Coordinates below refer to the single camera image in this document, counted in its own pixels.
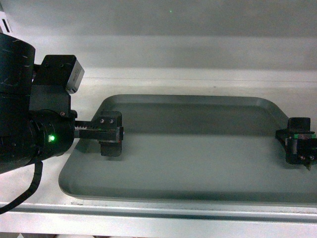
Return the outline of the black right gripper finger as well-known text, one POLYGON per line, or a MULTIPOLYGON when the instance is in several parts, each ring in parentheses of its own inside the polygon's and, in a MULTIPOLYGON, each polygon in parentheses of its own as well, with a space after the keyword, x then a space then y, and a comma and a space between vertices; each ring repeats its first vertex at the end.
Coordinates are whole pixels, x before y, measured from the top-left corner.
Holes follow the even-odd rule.
POLYGON ((300 164, 303 165, 308 171, 310 171, 312 165, 317 162, 317 158, 315 155, 300 155, 298 158, 300 164))
POLYGON ((284 144, 286 139, 311 139, 310 118, 289 118, 287 127, 275 132, 275 138, 284 144))

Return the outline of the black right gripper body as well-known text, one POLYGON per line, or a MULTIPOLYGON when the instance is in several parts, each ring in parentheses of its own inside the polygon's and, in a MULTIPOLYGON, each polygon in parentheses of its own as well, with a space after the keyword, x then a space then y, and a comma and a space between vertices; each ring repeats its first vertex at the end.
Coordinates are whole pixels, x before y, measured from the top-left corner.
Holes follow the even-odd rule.
POLYGON ((285 152, 287 163, 300 164, 300 155, 317 156, 317 138, 313 135, 311 139, 286 139, 285 152))

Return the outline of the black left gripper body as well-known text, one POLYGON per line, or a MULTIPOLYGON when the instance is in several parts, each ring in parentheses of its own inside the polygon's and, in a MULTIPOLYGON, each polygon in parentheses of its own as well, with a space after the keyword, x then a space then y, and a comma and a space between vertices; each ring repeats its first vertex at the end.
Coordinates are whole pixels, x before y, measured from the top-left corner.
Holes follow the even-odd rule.
POLYGON ((34 159, 48 159, 63 155, 73 144, 75 117, 62 117, 50 110, 31 111, 31 125, 35 130, 34 159))

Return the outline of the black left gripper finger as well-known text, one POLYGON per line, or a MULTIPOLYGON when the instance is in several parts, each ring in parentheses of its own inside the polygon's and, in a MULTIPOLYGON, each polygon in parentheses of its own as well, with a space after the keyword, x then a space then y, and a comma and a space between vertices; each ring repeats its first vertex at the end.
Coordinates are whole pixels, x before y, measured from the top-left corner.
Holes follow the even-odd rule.
POLYGON ((75 128, 88 130, 116 129, 122 126, 122 113, 118 111, 101 111, 91 121, 76 121, 75 128))
POLYGON ((121 126, 112 129, 80 129, 78 137, 97 140, 102 156, 118 157, 122 153, 123 127, 121 126))

